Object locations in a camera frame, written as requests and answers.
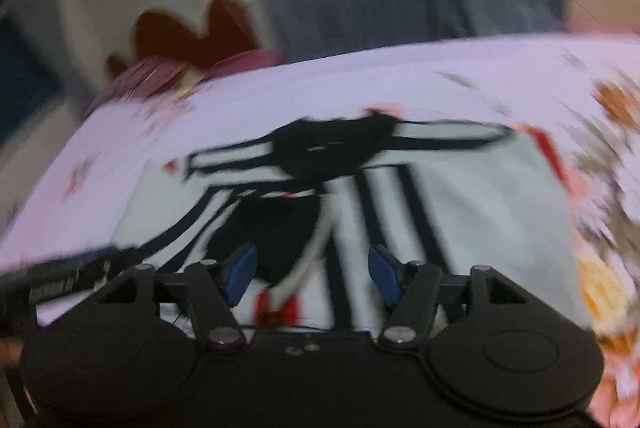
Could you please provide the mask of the white black striped sweater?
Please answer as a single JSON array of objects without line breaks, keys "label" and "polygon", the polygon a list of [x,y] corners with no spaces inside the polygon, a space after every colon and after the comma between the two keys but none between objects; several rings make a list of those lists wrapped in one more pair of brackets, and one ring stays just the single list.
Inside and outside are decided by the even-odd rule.
[{"label": "white black striped sweater", "polygon": [[448,274],[489,265],[589,323],[559,177],[533,136],[503,125],[300,119],[146,166],[113,239],[162,273],[252,244],[244,324],[377,330],[377,245]]}]

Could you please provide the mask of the pink pillow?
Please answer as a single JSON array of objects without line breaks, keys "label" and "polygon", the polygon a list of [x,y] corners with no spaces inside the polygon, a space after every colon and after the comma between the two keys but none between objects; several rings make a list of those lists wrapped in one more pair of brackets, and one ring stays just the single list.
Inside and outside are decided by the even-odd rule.
[{"label": "pink pillow", "polygon": [[145,57],[129,66],[110,56],[106,69],[112,81],[93,99],[91,109],[115,100],[148,99],[167,92],[186,93],[201,82],[273,67],[281,62],[282,57],[275,50],[249,50],[204,70],[163,56]]}]

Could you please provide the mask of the pink floral bed sheet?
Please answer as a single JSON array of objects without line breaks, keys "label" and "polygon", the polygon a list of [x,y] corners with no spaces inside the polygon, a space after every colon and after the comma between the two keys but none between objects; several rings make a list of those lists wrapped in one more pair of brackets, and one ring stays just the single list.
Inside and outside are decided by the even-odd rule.
[{"label": "pink floral bed sheet", "polygon": [[570,211],[580,326],[489,265],[442,270],[427,340],[240,322],[196,340],[186,269],[142,260],[39,304],[12,339],[29,427],[634,427],[639,422],[639,43],[532,36],[379,48],[110,102],[1,246],[1,275],[114,242],[146,166],[308,119],[503,125],[533,136]]}]

